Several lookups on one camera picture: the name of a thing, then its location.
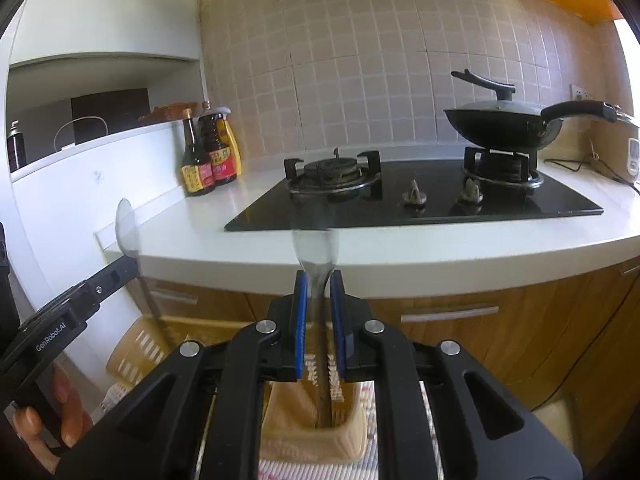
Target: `human hand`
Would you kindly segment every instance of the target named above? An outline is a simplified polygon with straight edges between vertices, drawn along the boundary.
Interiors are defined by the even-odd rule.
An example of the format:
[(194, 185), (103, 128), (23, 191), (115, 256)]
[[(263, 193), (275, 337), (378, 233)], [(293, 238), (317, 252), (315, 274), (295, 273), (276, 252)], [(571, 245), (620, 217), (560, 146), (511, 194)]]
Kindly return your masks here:
[[(60, 433), (64, 443), (72, 447), (91, 429), (93, 422), (88, 413), (82, 409), (80, 395), (71, 385), (69, 376), (57, 364), (53, 366), (53, 396), (62, 405)], [(51, 474), (55, 473), (60, 458), (55, 456), (40, 438), (42, 421), (38, 412), (31, 407), (16, 411), (14, 428), (45, 469)]]

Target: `white cable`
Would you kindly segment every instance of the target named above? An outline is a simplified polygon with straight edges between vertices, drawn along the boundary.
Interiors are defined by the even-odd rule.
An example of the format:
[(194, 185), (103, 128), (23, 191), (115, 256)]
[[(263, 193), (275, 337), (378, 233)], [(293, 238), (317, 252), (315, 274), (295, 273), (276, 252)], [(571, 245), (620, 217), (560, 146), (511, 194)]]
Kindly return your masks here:
[(64, 123), (56, 131), (56, 134), (53, 136), (53, 150), (55, 152), (59, 151), (59, 149), (57, 149), (56, 147), (56, 139), (58, 138), (58, 134), (62, 131), (62, 129), (65, 128), (66, 126), (69, 126), (71, 123), (75, 123), (76, 121), (80, 121), (82, 119), (98, 119), (99, 121), (102, 121), (102, 124), (104, 124), (104, 129), (107, 132), (107, 135), (109, 135), (109, 127), (107, 126), (107, 121), (105, 121), (102, 117), (98, 117), (97, 115), (87, 115), (85, 117), (78, 117), (77, 119), (72, 119), (68, 123)]

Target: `white cabinet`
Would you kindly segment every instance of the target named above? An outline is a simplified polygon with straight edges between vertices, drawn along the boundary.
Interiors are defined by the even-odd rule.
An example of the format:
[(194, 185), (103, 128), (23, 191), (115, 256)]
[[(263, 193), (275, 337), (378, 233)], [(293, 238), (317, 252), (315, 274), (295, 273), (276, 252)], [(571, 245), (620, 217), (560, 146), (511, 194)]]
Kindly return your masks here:
[(27, 0), (11, 64), (75, 54), (198, 59), (197, 0)]

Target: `black glass cooktop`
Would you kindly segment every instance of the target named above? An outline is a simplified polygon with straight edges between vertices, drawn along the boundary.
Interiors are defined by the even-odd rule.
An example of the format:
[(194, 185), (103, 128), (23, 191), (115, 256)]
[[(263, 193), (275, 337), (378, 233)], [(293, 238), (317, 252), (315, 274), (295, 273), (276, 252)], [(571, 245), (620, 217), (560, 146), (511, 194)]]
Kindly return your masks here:
[[(578, 192), (544, 175), (537, 189), (510, 189), (480, 183), (479, 205), (458, 200), (464, 174), (461, 160), (410, 160), (382, 163), (373, 186), (339, 194), (291, 194), (282, 180), (229, 222), (227, 231), (381, 227), (456, 222), (598, 215), (603, 209)], [(402, 194), (415, 179), (426, 193), (424, 208), (407, 207)]]

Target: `electrical outlet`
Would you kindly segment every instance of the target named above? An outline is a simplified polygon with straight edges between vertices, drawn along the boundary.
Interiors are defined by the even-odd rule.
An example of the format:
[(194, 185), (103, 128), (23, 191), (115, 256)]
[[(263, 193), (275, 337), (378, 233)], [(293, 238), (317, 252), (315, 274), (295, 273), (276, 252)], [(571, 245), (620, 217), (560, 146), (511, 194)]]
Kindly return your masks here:
[(593, 99), (593, 96), (584, 88), (580, 88), (577, 85), (571, 85), (571, 101), (585, 101), (589, 99)]

